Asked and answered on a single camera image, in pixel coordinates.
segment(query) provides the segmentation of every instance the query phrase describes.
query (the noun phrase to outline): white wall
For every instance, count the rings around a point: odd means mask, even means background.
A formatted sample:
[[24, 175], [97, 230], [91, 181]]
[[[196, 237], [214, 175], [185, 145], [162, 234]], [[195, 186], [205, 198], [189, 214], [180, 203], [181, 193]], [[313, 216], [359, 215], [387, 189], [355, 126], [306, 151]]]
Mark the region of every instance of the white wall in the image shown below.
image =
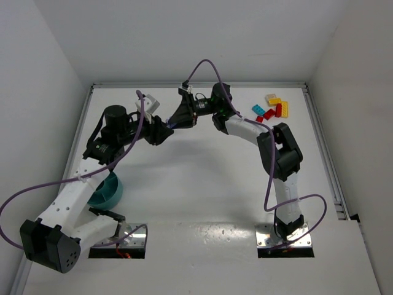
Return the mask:
[[393, 290], [393, 2], [349, 6], [311, 81], [352, 213], [383, 294]]
[[[0, 9], [0, 203], [27, 186], [62, 177], [87, 90], [82, 87], [33, 0]], [[36, 218], [57, 187], [21, 195], [1, 218], [19, 227]], [[0, 238], [0, 294], [8, 294], [22, 252]]]
[[[348, 0], [35, 0], [92, 82], [184, 81], [202, 58], [227, 81], [302, 81]], [[195, 76], [216, 77], [208, 66]]]

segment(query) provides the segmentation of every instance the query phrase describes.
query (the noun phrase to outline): yellow lego brick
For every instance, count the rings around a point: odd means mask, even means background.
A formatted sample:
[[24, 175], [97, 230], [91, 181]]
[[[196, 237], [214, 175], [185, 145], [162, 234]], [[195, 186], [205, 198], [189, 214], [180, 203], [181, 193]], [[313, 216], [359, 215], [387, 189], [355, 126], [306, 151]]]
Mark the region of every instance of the yellow lego brick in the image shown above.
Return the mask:
[[288, 118], [289, 116], [288, 101], [282, 101], [281, 105], [282, 105], [281, 117]]
[[268, 100], [269, 106], [276, 106], [279, 103], [281, 103], [281, 99], [280, 98], [273, 98], [271, 100]]
[[272, 100], [273, 98], [276, 98], [277, 96], [275, 95], [275, 94], [268, 94], [267, 96], [266, 96], [266, 100], [267, 101], [269, 101], [269, 100]]

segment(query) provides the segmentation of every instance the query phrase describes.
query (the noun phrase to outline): red wire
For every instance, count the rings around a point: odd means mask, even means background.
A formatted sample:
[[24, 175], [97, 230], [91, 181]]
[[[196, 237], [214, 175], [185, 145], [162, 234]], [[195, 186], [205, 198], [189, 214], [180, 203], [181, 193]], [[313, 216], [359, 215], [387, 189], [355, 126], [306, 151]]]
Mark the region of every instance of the red wire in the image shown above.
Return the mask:
[[117, 253], [119, 256], [121, 256], [122, 258], [125, 258], [125, 257], [123, 256], [123, 254], [119, 251], [119, 244], [116, 244], [116, 253]]
[[128, 253], [125, 253], [124, 255], [123, 255], [123, 253], [121, 253], [120, 251], [119, 251], [119, 244], [116, 244], [116, 253], [118, 254], [118, 255], [120, 255], [122, 258], [131, 258], [131, 255], [129, 255]]

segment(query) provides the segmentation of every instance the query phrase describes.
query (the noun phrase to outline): cable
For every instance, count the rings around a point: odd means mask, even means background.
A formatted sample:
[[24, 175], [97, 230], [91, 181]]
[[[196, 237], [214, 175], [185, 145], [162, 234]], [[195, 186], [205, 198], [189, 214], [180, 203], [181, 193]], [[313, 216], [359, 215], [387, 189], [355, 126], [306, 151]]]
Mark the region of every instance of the cable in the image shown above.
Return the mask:
[[[212, 66], [212, 68], [213, 68], [214, 72], [216, 73], [216, 76], [217, 76], [217, 78], [218, 78], [218, 80], [219, 80], [219, 83], [220, 83], [220, 86], [221, 86], [221, 88], [222, 88], [222, 91], [223, 91], [223, 93], [224, 93], [224, 95], [225, 95], [225, 99], [228, 101], [228, 104], [229, 104], [230, 107], [232, 108], [233, 112], [234, 112], [238, 117], [243, 118], [242, 115], [235, 109], [235, 107], [233, 106], [231, 100], [229, 99], [228, 93], [227, 93], [227, 91], [225, 90], [225, 87], [224, 87], [224, 84], [223, 84], [222, 79], [221, 79], [221, 77], [220, 77], [220, 74], [219, 74], [219, 72], [218, 72], [216, 66], [214, 65], [214, 63], [213, 63], [211, 60], [208, 60], [207, 58], [205, 58], [204, 60], [201, 60], [201, 61], [197, 64], [197, 66], [194, 68], [194, 70], [191, 72], [191, 74], [190, 74], [189, 77], [187, 78], [187, 81], [190, 81], [190, 79], [192, 78], [192, 76], [195, 74], [195, 71], [196, 71], [196, 70], [199, 68], [199, 66], [200, 66], [202, 63], [204, 63], [204, 62], [207, 62], [207, 63], [209, 63], [209, 64]], [[277, 204], [276, 206], [273, 206], [273, 207], [271, 207], [271, 208], [268, 208], [269, 195], [270, 195], [271, 184], [272, 184], [272, 182], [273, 182], [273, 175], [274, 175], [274, 161], [276, 160], [276, 145], [275, 145], [275, 142], [274, 142], [274, 134], [273, 134], [273, 131], [271, 130], [271, 128], [270, 128], [269, 126], [263, 124], [263, 123], [260, 123], [260, 122], [254, 121], [254, 120], [250, 120], [250, 119], [247, 119], [247, 118], [244, 118], [244, 121], [249, 122], [249, 123], [252, 123], [252, 124], [256, 124], [256, 125], [259, 125], [259, 126], [262, 126], [262, 127], [266, 128], [266, 129], [269, 131], [269, 134], [270, 134], [270, 136], [271, 136], [271, 165], [270, 165], [270, 173], [269, 173], [268, 187], [267, 187], [267, 189], [266, 189], [265, 201], [264, 201], [264, 203], [263, 203], [263, 209], [264, 209], [266, 212], [271, 212], [271, 211], [273, 211], [273, 210], [275, 210], [275, 209], [277, 209], [277, 208], [279, 208], [279, 207], [281, 207], [281, 206], [287, 205], [287, 204], [292, 203], [292, 202], [296, 202], [297, 199], [288, 200], [288, 201], [282, 202], [282, 203], [280, 203], [280, 204]], [[326, 211], [327, 211], [327, 203], [326, 203], [326, 200], [325, 200], [325, 198], [323, 198], [323, 196], [318, 195], [318, 194], [306, 195], [306, 196], [304, 196], [304, 197], [300, 197], [299, 200], [304, 200], [304, 199], [308, 199], [308, 198], [311, 198], [311, 197], [319, 197], [319, 198], [321, 198], [322, 201], [323, 201], [323, 203], [324, 203], [324, 206], [325, 206], [325, 207], [324, 207], [324, 212], [323, 212], [321, 218], [318, 220], [318, 222], [315, 223], [315, 225], [314, 225], [312, 228], [310, 228], [309, 231], [307, 231], [305, 234], [303, 234], [301, 237], [297, 238], [296, 240], [292, 240], [292, 241], [285, 242], [285, 243], [282, 243], [282, 244], [280, 244], [280, 245], [271, 247], [271, 248], [269, 248], [269, 250], [275, 250], [275, 249], [282, 248], [283, 246], [289, 246], [290, 244], [292, 244], [292, 243], [298, 241], [299, 239], [303, 238], [304, 236], [308, 235], [310, 232], [312, 232], [312, 231], [322, 222], [323, 218], [324, 218], [325, 215], [326, 215]]]
[[273, 219], [273, 230], [274, 233], [276, 234], [277, 237], [282, 238], [280, 235], [277, 233], [277, 224], [276, 224], [276, 218], [277, 218], [277, 209], [274, 211], [274, 219]]
[[125, 258], [125, 257], [123, 256], [123, 254], [119, 251], [119, 244], [116, 244], [116, 253], [117, 253], [117, 255], [119, 255], [121, 258]]
[[138, 112], [131, 112], [128, 114], [128, 117], [131, 119], [132, 122], [134, 122], [133, 115], [138, 115]]
[[198, 94], [202, 95], [203, 98], [206, 99], [206, 96], [205, 96], [203, 93], [200, 93], [200, 92], [198, 92], [198, 93], [195, 94], [195, 99], [198, 99], [198, 97], [197, 97]]
[[[143, 120], [144, 120], [144, 102], [143, 102], [143, 101], [144, 101], [144, 98], [143, 98], [143, 94], [142, 94], [139, 90], [136, 91], [136, 94], [137, 94], [138, 98], [141, 100], [141, 117], [140, 117], [140, 120], [139, 120], [139, 123], [138, 123], [138, 128], [136, 129], [135, 136], [134, 136], [132, 142], [130, 143], [130, 146], [127, 148], [127, 150], [126, 150], [119, 158], [117, 158], [116, 160], [114, 160], [114, 161], [113, 161], [112, 163], [110, 163], [109, 165], [104, 166], [103, 168], [100, 168], [100, 169], [98, 169], [98, 170], [96, 170], [96, 171], [93, 171], [93, 172], [84, 174], [84, 175], [81, 176], [81, 178], [89, 178], [89, 177], [91, 177], [91, 176], [93, 176], [93, 175], [96, 175], [96, 174], [98, 174], [98, 173], [100, 173], [100, 172], [102, 172], [102, 171], [104, 171], [104, 170], [114, 168], [114, 167], [117, 165], [117, 163], [119, 163], [119, 162], [120, 162], [129, 152], [130, 152], [130, 150], [133, 148], [134, 144], [137, 142], [137, 140], [138, 140], [138, 138], [139, 138], [139, 136], [140, 136], [140, 134], [141, 134], [141, 131], [142, 131]], [[63, 180], [59, 180], [59, 181], [52, 181], [51, 183], [38, 184], [37, 186], [31, 186], [31, 187], [28, 187], [28, 188], [26, 188], [26, 189], [22, 189], [21, 191], [15, 193], [15, 194], [12, 195], [11, 197], [9, 197], [9, 198], [0, 206], [0, 217], [1, 217], [1, 214], [2, 214], [2, 212], [4, 211], [5, 207], [6, 207], [14, 198], [18, 197], [19, 195], [24, 194], [25, 192], [33, 191], [33, 190], [35, 190], [35, 189], [40, 189], [40, 188], [47, 187], [47, 186], [54, 186], [54, 185], [62, 184], [62, 183], [71, 183], [71, 182], [77, 181], [77, 180], [79, 180], [78, 177], [73, 177], [73, 178], [63, 179]], [[16, 247], [16, 248], [18, 248], [18, 249], [23, 250], [23, 247], [22, 247], [21, 245], [16, 244], [16, 243], [13, 242], [9, 237], [7, 237], [7, 235], [4, 233], [3, 229], [1, 228], [1, 224], [0, 224], [0, 236], [1, 236], [8, 244], [10, 244], [10, 245], [12, 245], [12, 246], [14, 246], [14, 247]]]

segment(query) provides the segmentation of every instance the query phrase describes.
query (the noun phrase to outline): blue lego brick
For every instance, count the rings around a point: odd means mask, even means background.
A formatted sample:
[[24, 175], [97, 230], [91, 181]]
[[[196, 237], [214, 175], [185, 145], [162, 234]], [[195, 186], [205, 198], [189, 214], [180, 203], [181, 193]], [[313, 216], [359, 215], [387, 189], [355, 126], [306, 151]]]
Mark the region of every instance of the blue lego brick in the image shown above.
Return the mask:
[[263, 116], [264, 113], [266, 113], [266, 111], [264, 109], [262, 109], [259, 105], [255, 105], [251, 108], [254, 113], [256, 113], [258, 116]]

